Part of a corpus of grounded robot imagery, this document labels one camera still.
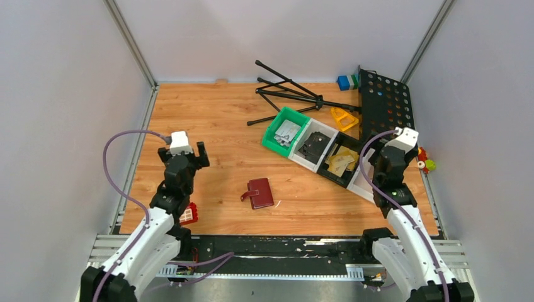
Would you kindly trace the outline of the red leather card holder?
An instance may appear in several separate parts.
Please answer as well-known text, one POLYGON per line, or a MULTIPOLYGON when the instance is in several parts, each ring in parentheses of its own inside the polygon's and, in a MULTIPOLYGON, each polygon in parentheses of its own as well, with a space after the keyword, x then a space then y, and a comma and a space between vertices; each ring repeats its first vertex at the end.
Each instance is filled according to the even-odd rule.
POLYGON ((249 200, 253 210, 273 206, 273 194, 268 178, 251 179, 247 183, 247 191, 241 195, 240 200, 249 200))

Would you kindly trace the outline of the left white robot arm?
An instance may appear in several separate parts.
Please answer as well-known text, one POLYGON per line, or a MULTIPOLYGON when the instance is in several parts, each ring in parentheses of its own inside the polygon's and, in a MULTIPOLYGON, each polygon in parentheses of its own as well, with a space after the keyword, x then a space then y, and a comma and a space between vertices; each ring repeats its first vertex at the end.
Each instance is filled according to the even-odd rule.
POLYGON ((158 150, 164 179, 148 215, 108 260, 83 272, 80 301, 138 301, 167 262, 192 254, 191 232, 179 218, 190 203, 196 172, 210 165, 205 144, 196 145, 197 151, 176 144, 158 150))

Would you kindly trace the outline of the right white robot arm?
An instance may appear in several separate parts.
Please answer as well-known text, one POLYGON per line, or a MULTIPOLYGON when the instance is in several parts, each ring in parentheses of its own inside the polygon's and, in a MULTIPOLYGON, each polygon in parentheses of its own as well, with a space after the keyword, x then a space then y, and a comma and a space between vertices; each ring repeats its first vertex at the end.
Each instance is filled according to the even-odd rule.
POLYGON ((400 289, 404 301, 474 301, 469 282, 460 281, 438 253, 408 186, 404 171, 416 154, 416 136, 382 143, 382 134, 369 139, 361 150, 360 165, 369 161, 373 174, 363 172, 372 188, 373 201, 400 240, 388 228, 365 230, 360 254, 367 262, 379 261, 400 289))

